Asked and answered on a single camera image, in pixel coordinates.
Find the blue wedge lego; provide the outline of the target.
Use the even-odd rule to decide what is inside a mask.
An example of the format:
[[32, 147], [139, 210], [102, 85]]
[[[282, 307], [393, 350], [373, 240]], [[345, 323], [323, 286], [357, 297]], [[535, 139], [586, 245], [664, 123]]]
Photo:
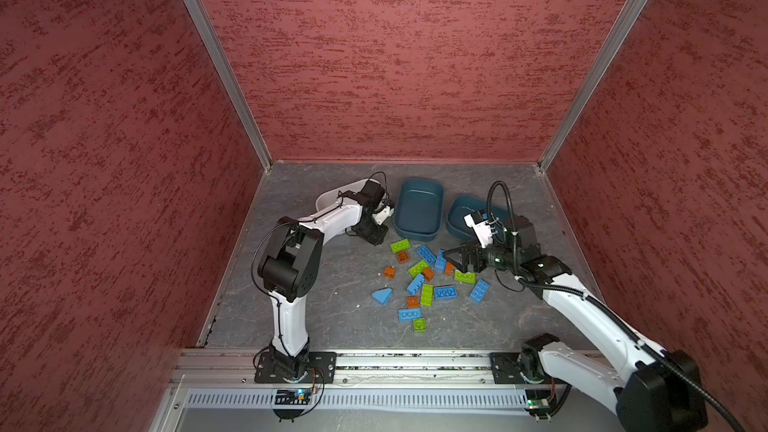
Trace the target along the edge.
[[393, 290], [391, 288], [382, 288], [375, 290], [371, 297], [379, 305], [385, 306], [391, 299]]

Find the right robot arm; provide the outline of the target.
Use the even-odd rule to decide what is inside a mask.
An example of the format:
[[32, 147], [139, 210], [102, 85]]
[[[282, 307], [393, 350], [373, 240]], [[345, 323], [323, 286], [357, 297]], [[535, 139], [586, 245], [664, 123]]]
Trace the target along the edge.
[[446, 252], [459, 270], [508, 272], [557, 310], [601, 353], [592, 359], [545, 333], [523, 343], [516, 369], [537, 384], [556, 379], [613, 412], [626, 431], [699, 431], [708, 424], [696, 362], [668, 352], [590, 293], [560, 259], [544, 255], [533, 226], [517, 229], [484, 210], [464, 222], [475, 241]]

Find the blue studded lego upper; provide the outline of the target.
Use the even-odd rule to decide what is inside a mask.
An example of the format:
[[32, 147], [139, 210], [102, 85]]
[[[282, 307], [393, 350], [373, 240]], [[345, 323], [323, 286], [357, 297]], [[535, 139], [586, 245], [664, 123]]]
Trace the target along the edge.
[[444, 273], [447, 266], [447, 260], [444, 256], [444, 251], [439, 250], [436, 256], [436, 260], [433, 264], [434, 270], [440, 273]]

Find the white container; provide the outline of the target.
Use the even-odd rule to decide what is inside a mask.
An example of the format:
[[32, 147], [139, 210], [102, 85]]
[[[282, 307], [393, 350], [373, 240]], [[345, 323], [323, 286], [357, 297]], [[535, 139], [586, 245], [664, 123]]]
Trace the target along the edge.
[[357, 225], [363, 216], [363, 206], [351, 197], [361, 192], [368, 182], [361, 179], [321, 194], [316, 200], [317, 211], [309, 225], [318, 228], [328, 242]]

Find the middle teal container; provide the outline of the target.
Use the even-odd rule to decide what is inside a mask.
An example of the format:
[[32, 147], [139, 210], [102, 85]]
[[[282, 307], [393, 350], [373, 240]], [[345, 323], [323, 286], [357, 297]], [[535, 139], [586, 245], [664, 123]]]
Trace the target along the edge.
[[396, 201], [396, 233], [409, 240], [434, 240], [441, 227], [443, 201], [444, 189], [440, 183], [418, 177], [406, 179]]

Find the right teal container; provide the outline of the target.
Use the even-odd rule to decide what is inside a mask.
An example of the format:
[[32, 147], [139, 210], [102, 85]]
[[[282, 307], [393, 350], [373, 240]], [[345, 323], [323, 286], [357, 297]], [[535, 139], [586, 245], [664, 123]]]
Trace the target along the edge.
[[446, 215], [446, 228], [448, 232], [461, 242], [475, 240], [475, 232], [466, 224], [464, 218], [480, 209], [486, 209], [485, 199], [470, 194], [458, 195]]

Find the small green lego bottom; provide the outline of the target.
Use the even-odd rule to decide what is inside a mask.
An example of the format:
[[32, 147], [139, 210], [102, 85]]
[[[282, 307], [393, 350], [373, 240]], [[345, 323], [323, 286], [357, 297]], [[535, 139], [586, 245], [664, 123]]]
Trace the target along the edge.
[[426, 331], [426, 320], [424, 318], [418, 318], [413, 320], [413, 330], [415, 333], [423, 333]]

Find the blue lego bottom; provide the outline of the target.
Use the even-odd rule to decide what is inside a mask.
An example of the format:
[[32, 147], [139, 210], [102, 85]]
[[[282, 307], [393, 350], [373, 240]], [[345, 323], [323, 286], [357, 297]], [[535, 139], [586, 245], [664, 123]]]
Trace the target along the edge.
[[397, 311], [399, 322], [414, 321], [422, 318], [420, 308], [400, 309]]

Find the circuit board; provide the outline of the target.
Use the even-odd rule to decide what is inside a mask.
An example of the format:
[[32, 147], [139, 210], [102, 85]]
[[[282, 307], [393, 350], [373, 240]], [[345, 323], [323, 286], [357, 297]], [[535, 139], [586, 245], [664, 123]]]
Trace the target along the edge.
[[546, 415], [557, 405], [557, 394], [541, 389], [526, 390], [524, 409], [533, 415]]
[[310, 389], [278, 389], [275, 391], [275, 407], [305, 408], [312, 404], [313, 393]]

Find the left circuit board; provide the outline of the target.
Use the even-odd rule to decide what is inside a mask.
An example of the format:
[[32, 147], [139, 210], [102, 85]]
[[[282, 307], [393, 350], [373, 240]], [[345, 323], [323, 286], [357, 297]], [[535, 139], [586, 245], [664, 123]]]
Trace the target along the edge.
[[310, 389], [278, 389], [275, 391], [275, 407], [305, 408], [312, 404], [313, 393]]

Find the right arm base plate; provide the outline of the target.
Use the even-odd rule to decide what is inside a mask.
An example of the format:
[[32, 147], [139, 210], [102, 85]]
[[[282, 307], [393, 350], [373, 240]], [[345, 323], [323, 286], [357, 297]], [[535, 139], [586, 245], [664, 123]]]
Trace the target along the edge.
[[544, 371], [536, 351], [493, 352], [489, 359], [496, 385], [545, 385], [554, 381]]

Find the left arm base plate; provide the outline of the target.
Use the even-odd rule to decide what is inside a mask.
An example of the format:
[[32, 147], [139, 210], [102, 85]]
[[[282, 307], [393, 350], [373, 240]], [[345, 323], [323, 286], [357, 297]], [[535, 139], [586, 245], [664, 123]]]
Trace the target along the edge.
[[297, 358], [269, 349], [255, 362], [256, 384], [310, 384], [328, 385], [334, 381], [338, 354], [311, 351]]

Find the aluminium rail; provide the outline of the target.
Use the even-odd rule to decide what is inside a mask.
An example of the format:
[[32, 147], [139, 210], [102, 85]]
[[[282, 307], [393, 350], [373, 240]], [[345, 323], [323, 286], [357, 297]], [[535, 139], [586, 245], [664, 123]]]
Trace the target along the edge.
[[255, 357], [255, 349], [200, 349], [182, 351], [170, 385], [186, 388], [301, 388], [328, 389], [430, 388], [515, 389], [527, 384], [494, 365], [491, 352], [472, 349], [338, 349], [333, 362], [322, 361], [323, 378], [307, 371], [290, 381], [269, 372]]

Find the frame post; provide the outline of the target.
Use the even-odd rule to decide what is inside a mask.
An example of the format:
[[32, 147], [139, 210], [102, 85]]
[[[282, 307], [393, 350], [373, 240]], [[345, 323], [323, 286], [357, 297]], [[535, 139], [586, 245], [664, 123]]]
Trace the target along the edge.
[[182, 0], [205, 46], [212, 64], [224, 86], [240, 122], [263, 169], [270, 172], [273, 158], [268, 150], [263, 135], [249, 107], [245, 94], [236, 78], [236, 74], [227, 58], [224, 47], [215, 31], [214, 25], [202, 0]]
[[542, 174], [546, 174], [569, 133], [575, 126], [592, 95], [608, 71], [624, 41], [640, 17], [649, 0], [626, 0], [597, 53], [584, 80], [571, 101], [555, 134], [538, 161]]

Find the right frame post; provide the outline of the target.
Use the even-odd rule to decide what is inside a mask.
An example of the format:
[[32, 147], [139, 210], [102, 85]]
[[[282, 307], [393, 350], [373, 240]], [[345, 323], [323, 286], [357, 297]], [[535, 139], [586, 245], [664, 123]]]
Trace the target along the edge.
[[584, 80], [571, 101], [555, 134], [538, 161], [542, 174], [546, 174], [569, 133], [575, 126], [592, 95], [608, 71], [624, 41], [640, 17], [649, 0], [626, 0], [597, 53]]

